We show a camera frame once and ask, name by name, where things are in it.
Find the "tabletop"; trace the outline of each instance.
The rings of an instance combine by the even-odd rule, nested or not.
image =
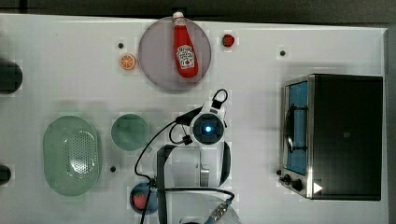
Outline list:
[[[284,82],[312,73],[384,76],[385,29],[197,21],[208,36],[212,61],[200,84],[174,92],[151,83],[138,66],[125,72],[118,63],[121,54],[137,53],[140,37],[154,22],[0,15],[0,56],[17,63],[24,78],[17,92],[0,95],[0,163],[13,174],[0,187],[2,224],[138,223],[129,193],[141,181],[134,174],[140,150],[118,149],[112,123],[136,113],[153,136],[222,88],[229,92],[226,141],[232,151],[223,188],[235,193],[233,208],[242,223],[388,223],[386,144],[379,202],[310,201],[280,186],[276,176]],[[230,49],[221,45],[224,34],[236,37]],[[44,177],[43,134],[64,115],[89,121],[102,141],[102,173],[78,197],[57,194]],[[152,171],[156,149],[168,142],[160,135],[141,169]]]

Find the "oven knob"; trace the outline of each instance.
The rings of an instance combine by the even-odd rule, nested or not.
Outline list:
[[[300,191],[303,189],[303,182],[301,182],[301,179],[296,179],[296,180],[291,181],[291,186],[295,190]]]
[[[279,180],[285,183],[285,185],[289,185],[291,177],[289,175],[284,175],[283,177],[280,177]]]

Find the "small teal bowl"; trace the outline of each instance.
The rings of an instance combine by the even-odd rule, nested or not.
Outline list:
[[[144,146],[149,140],[149,126],[145,120],[135,114],[119,117],[111,128],[114,144],[127,151]]]

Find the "black control knob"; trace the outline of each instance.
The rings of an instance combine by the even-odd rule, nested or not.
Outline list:
[[[301,182],[301,179],[293,180],[291,181],[291,187],[297,191],[300,191],[303,189],[303,182]]]
[[[5,165],[0,165],[0,186],[4,185],[11,178],[11,171]]]
[[[285,183],[285,185],[289,185],[291,181],[291,177],[290,175],[284,175],[283,177],[280,177],[279,180]]]

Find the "round gray plate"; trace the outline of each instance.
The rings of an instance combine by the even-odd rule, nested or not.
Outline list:
[[[153,23],[139,44],[139,64],[143,72],[158,86],[172,91],[187,90],[198,84],[210,65],[211,49],[205,32],[193,21],[186,21],[198,59],[199,71],[196,77],[184,78],[178,74],[173,52],[172,17]]]

